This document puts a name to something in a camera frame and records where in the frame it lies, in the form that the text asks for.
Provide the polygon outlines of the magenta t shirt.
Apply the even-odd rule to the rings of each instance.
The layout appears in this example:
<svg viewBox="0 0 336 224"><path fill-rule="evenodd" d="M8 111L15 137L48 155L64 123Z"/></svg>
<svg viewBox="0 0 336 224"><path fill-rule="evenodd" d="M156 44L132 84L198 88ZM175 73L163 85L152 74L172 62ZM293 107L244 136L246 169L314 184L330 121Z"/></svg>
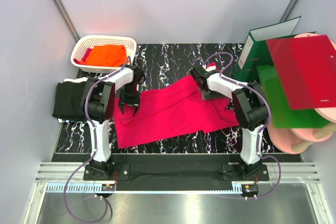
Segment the magenta t shirt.
<svg viewBox="0 0 336 224"><path fill-rule="evenodd" d="M238 126L229 104L226 97L204 100L190 75L164 89L143 91L138 110L125 106L114 111L118 148Z"/></svg>

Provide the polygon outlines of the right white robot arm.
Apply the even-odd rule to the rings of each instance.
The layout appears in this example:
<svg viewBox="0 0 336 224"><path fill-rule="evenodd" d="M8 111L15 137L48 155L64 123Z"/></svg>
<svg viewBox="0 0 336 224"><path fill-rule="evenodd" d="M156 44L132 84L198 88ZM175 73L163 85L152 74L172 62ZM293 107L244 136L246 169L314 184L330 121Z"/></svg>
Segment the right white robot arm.
<svg viewBox="0 0 336 224"><path fill-rule="evenodd" d="M223 165L224 181L261 179L267 175L261 157L261 138L270 115L261 85L256 82L240 82L224 76L216 69L210 71L199 65L190 74L204 100L225 97L233 102L233 110L242 130L242 149L238 164Z"/></svg>

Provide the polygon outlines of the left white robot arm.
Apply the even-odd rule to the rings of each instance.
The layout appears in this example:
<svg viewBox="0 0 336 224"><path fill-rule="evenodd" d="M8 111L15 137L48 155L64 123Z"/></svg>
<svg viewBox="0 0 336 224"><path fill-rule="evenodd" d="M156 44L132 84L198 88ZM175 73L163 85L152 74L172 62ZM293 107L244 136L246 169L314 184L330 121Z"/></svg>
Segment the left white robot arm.
<svg viewBox="0 0 336 224"><path fill-rule="evenodd" d="M140 108L139 85L145 81L144 71L126 65L101 79L88 78L81 106L90 127L91 157L83 163L84 180L108 180L117 177L109 145L109 121L115 108L115 92L120 91L118 108L124 112L126 106Z"/></svg>

